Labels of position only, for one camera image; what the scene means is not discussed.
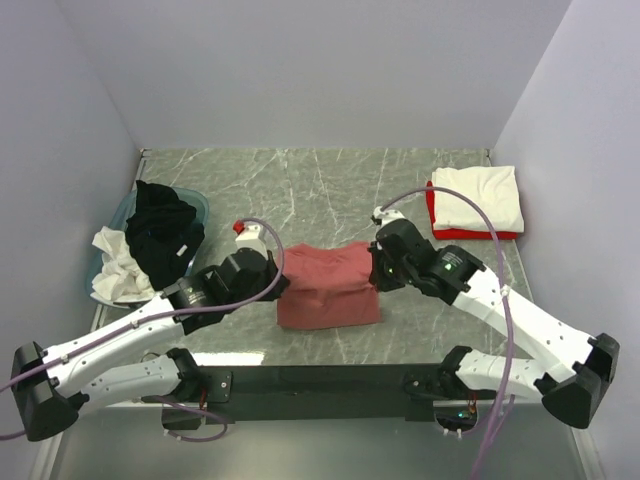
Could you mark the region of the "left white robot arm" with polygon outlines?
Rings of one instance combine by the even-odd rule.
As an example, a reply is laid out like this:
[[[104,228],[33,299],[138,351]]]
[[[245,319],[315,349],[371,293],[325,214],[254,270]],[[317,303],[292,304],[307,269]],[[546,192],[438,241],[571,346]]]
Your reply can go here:
[[[81,415],[130,398],[197,399],[208,381],[186,349],[173,348],[145,363],[127,358],[221,322],[255,301],[274,301],[289,282],[284,259],[242,248],[221,265],[182,277],[112,324],[63,344],[35,342],[14,354],[11,391],[31,442],[48,439]]]

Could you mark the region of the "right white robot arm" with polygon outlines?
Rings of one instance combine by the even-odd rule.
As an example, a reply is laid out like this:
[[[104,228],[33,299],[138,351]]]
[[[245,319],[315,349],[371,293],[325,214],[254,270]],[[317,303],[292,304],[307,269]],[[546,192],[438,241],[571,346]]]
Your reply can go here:
[[[466,250],[432,246],[397,210],[377,209],[369,246],[371,283],[380,292],[405,286],[437,298],[504,335],[527,358],[494,356],[454,347],[439,366],[444,395],[502,392],[538,400],[554,418],[577,429],[593,420],[614,380],[620,344],[612,336],[590,335],[548,314],[500,283],[498,275]]]

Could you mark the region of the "pink t shirt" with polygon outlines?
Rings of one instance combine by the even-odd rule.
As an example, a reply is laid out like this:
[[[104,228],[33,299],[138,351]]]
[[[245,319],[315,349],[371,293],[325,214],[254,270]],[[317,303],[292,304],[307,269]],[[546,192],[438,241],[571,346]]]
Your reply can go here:
[[[277,324],[321,330],[381,322],[368,248],[366,242],[354,242],[334,249],[308,244],[286,249],[284,276],[290,284],[277,301]]]

